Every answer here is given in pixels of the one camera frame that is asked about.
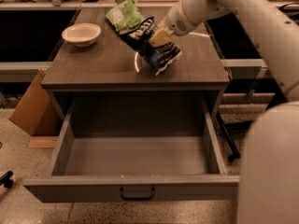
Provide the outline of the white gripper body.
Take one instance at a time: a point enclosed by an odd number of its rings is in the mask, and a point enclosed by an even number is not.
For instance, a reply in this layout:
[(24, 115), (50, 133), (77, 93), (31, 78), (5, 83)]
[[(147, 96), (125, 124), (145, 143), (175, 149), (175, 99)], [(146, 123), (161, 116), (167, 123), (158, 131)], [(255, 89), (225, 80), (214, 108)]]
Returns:
[(169, 9), (158, 28), (165, 29), (173, 35), (187, 35), (198, 26), (199, 8), (198, 2), (180, 0)]

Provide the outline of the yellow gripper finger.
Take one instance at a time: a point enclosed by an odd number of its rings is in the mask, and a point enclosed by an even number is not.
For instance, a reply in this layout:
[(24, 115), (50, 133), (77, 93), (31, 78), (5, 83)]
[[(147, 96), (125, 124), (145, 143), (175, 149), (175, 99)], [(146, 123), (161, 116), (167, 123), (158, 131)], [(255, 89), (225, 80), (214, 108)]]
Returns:
[(149, 44), (152, 47), (160, 47), (172, 41), (170, 34), (166, 29), (158, 29), (149, 39)]

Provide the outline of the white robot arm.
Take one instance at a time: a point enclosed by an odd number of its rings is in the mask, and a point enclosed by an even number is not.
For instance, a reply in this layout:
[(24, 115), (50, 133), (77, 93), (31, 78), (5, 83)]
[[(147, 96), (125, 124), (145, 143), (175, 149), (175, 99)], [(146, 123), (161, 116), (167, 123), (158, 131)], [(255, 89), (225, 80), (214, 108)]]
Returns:
[(268, 0), (179, 0), (159, 26), (186, 35), (227, 12), (259, 52), (265, 74), (285, 101), (266, 109), (243, 140), (237, 224), (299, 224), (299, 27)]

